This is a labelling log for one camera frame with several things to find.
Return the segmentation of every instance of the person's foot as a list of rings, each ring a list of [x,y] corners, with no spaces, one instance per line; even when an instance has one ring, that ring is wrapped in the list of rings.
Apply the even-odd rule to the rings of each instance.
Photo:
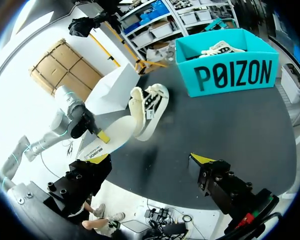
[[[96,216],[97,218],[103,218],[105,209],[106,209],[106,205],[102,203],[96,210],[93,211],[93,215]]]
[[[123,213],[123,212],[119,212],[115,215],[112,215],[112,216],[107,216],[105,219],[108,219],[109,222],[112,222],[112,221],[122,221],[124,218],[126,217],[126,215]]]

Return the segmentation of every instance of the tag on shoe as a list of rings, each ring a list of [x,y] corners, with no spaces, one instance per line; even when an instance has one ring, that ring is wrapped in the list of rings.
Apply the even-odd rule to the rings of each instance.
[[[153,109],[149,109],[146,111],[146,119],[154,119],[155,118],[155,111]]]

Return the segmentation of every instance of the sneaker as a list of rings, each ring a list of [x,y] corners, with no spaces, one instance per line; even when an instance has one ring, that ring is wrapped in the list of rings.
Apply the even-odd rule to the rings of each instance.
[[[169,91],[162,84],[156,83],[145,91],[140,87],[131,90],[129,101],[131,116],[136,119],[133,135],[140,141],[147,141],[154,133],[156,126],[169,102]]]
[[[103,203],[100,204],[100,206],[93,211],[93,215],[97,218],[103,218],[105,213],[106,205]]]
[[[226,53],[242,53],[245,52],[244,50],[234,48],[230,46],[225,41],[220,41],[214,46],[210,47],[209,50],[201,51],[201,56],[199,58],[204,58],[208,56],[218,55],[218,54],[226,54]]]
[[[112,216],[107,216],[105,219],[108,219],[109,222],[113,222],[113,221],[122,221],[124,218],[126,217],[126,215],[123,212],[119,212],[115,215]]]

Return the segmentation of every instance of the black and white sneaker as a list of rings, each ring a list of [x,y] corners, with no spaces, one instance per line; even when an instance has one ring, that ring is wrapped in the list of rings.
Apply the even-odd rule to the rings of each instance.
[[[228,43],[225,41],[220,41],[214,46],[210,47],[209,50],[203,50],[201,51],[201,56],[199,58],[205,58],[213,55],[218,55],[218,54],[226,54],[226,53],[242,53],[245,52],[244,50],[234,48],[230,46]]]
[[[157,124],[166,110],[169,102],[168,89],[156,83],[146,90],[134,87],[131,90],[129,109],[131,116],[136,119],[133,135],[140,141],[147,141],[154,133]]]

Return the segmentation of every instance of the yellow pole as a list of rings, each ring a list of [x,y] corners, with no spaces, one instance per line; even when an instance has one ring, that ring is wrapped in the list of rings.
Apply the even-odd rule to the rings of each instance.
[[[107,54],[107,56],[109,57],[109,58],[112,58],[112,60],[113,60],[113,62],[114,62],[114,64],[117,66],[117,67],[120,67],[120,64],[114,59],[114,57],[113,56],[111,56],[111,54],[104,48],[104,46],[102,46],[101,44],[100,44],[100,42],[90,33],[89,34],[90,35],[90,37],[96,42],[96,44],[98,44],[98,46]]]
[[[115,30],[113,30],[113,28],[111,26],[109,26],[109,24],[107,22],[105,22],[105,25],[116,36],[116,38],[119,39],[119,41],[122,43],[123,39],[118,35],[118,33]],[[136,60],[136,61],[139,60],[139,58],[134,54],[134,52],[130,49],[130,47],[126,43],[124,43],[123,45],[128,50],[128,52],[132,55],[134,60]],[[145,66],[142,62],[139,62],[138,64],[141,66],[141,68]]]

